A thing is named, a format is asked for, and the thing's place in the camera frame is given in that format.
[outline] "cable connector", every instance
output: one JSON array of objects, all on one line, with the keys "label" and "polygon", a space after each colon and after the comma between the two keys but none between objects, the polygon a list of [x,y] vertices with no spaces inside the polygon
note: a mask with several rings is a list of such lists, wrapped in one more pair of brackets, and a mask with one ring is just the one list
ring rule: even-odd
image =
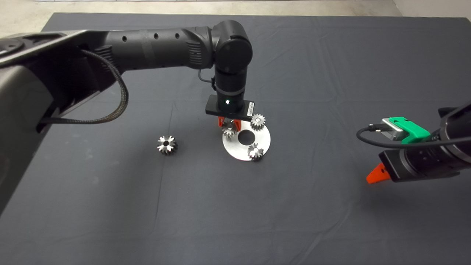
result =
[{"label": "cable connector", "polygon": [[381,133],[381,132],[390,132],[393,129],[391,128],[391,126],[387,124],[370,124],[368,125],[368,130],[370,132]]}]

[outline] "spur gear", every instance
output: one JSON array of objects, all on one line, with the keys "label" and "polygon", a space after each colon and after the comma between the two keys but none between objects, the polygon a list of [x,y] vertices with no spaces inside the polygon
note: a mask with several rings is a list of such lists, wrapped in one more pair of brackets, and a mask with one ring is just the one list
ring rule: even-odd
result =
[{"label": "spur gear", "polygon": [[158,143],[157,149],[166,156],[173,155],[177,151],[178,144],[171,135],[160,137]]},{"label": "spur gear", "polygon": [[222,134],[229,138],[234,136],[237,133],[237,128],[236,128],[236,125],[234,124],[234,121],[224,122],[221,128],[222,128]]},{"label": "spur gear", "polygon": [[262,158],[262,156],[263,156],[263,149],[258,148],[257,145],[258,145],[257,143],[253,143],[253,144],[249,145],[249,149],[247,151],[247,153],[249,154],[249,157],[250,157],[250,159],[252,159],[252,161],[260,160],[260,158]]},{"label": "spur gear", "polygon": [[262,114],[254,114],[252,120],[250,121],[250,126],[254,130],[261,130],[265,126],[265,117]]}]

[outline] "silver metal plate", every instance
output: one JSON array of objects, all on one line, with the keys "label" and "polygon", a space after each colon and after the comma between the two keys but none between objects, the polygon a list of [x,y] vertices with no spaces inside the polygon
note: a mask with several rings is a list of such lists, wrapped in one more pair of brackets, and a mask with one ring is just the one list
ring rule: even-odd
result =
[{"label": "silver metal plate", "polygon": [[[270,131],[268,128],[264,126],[261,130],[256,131],[252,129],[250,122],[242,121],[240,132],[244,130],[251,131],[255,135],[255,140],[253,142],[258,144],[258,148],[263,149],[263,155],[265,155],[271,142]],[[243,145],[239,142],[240,132],[230,138],[223,135],[222,143],[224,144],[226,151],[234,158],[242,161],[251,161],[248,154],[249,146]]]}]

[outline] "barcode label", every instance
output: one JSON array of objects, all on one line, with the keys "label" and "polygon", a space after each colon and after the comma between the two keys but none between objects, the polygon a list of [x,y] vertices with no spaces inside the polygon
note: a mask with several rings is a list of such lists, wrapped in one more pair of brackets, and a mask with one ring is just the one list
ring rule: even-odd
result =
[{"label": "barcode label", "polygon": [[250,102],[249,103],[249,111],[247,111],[247,116],[252,116],[253,114],[253,106],[255,105],[255,103],[253,102]]}]

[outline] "dark gray fabric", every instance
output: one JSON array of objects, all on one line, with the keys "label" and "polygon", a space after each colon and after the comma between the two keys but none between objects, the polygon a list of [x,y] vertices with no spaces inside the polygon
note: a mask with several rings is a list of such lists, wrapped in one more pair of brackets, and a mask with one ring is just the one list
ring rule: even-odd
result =
[{"label": "dark gray fabric", "polygon": [[[382,149],[355,137],[389,116],[433,131],[439,107],[471,98],[468,20],[55,14],[44,30],[224,19],[253,44],[245,97],[268,120],[264,159],[227,154],[195,70],[125,73],[122,117],[51,128],[0,218],[1,264],[470,263],[470,172],[368,185]],[[70,117],[118,100],[114,86]],[[168,133],[174,157],[156,150]]]}]

